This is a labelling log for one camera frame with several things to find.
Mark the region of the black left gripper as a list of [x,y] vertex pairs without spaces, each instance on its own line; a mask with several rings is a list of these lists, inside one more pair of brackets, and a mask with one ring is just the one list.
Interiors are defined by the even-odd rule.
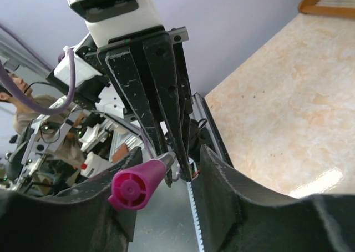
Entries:
[[189,79],[182,47],[188,39],[185,27],[166,33],[163,26],[110,39],[105,49],[129,46],[106,52],[106,65],[117,81],[112,82],[99,61],[100,49],[87,34],[73,47],[76,75],[73,101],[87,110],[127,122],[138,120],[157,155],[166,152],[157,122],[164,121],[182,175],[191,180]]

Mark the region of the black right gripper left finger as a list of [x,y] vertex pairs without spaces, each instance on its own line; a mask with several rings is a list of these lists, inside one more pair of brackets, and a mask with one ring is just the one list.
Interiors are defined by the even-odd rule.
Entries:
[[113,176],[143,161],[135,147],[117,164],[55,196],[1,190],[1,251],[128,251],[136,212],[108,202]]

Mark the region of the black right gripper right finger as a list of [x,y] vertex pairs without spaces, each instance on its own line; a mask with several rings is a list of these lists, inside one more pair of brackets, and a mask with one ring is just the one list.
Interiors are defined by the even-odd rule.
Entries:
[[200,150],[193,181],[206,251],[353,251],[354,196],[277,193]]

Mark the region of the magenta capped marker pen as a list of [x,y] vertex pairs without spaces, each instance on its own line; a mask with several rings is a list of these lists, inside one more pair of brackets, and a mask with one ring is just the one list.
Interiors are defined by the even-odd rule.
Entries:
[[145,163],[117,172],[111,183],[108,202],[115,210],[141,210],[176,160],[174,152],[164,153]]

